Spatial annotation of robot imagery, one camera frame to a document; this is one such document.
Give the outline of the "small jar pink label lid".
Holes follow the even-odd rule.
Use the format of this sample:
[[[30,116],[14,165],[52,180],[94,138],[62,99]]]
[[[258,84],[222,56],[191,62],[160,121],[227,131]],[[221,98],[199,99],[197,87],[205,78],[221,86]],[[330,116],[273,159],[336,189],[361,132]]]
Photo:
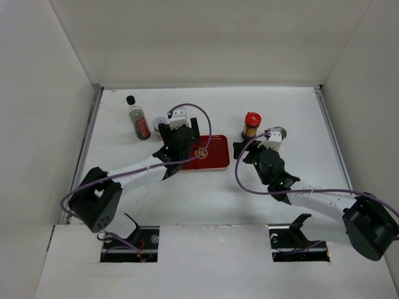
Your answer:
[[[166,119],[163,118],[163,117],[156,117],[153,120],[154,132],[155,132],[157,138],[160,140],[161,139],[161,134],[160,134],[160,131],[159,131],[159,124],[167,124]]]

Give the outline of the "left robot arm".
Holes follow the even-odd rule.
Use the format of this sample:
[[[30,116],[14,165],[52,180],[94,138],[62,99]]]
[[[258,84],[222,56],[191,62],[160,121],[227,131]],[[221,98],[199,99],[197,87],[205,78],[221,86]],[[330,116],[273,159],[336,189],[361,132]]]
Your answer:
[[[183,165],[181,161],[190,158],[195,142],[200,140],[196,118],[191,125],[173,129],[171,124],[161,125],[164,145],[149,158],[124,168],[104,171],[92,168],[84,177],[81,186],[88,187],[77,191],[69,199],[68,207],[93,233],[103,230],[118,235],[118,240],[126,248],[134,248],[140,241],[138,224],[132,221],[118,205],[122,196],[147,184],[164,181]]]

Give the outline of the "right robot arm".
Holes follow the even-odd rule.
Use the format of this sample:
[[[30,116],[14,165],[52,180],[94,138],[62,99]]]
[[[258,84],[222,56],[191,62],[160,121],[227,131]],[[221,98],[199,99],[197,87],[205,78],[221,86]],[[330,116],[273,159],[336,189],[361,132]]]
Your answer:
[[[298,206],[340,223],[332,242],[351,246],[363,257],[378,261],[398,240],[398,211],[367,192],[317,189],[285,170],[280,154],[260,141],[233,144],[233,158],[254,167],[264,195],[289,206]]]

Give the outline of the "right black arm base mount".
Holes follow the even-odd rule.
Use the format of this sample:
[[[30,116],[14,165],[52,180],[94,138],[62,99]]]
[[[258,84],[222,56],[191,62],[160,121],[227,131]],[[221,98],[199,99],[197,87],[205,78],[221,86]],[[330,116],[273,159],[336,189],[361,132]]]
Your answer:
[[[310,214],[301,214],[290,224],[269,226],[274,262],[330,262],[327,243],[309,240],[301,231]]]

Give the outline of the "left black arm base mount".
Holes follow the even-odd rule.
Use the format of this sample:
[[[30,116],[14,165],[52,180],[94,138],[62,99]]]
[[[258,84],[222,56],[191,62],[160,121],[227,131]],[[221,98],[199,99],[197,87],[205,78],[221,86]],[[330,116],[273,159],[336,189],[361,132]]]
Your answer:
[[[101,263],[156,263],[160,243],[159,226],[140,226],[132,217],[133,232],[127,239],[115,237],[114,233],[99,232],[97,240],[102,242]]]

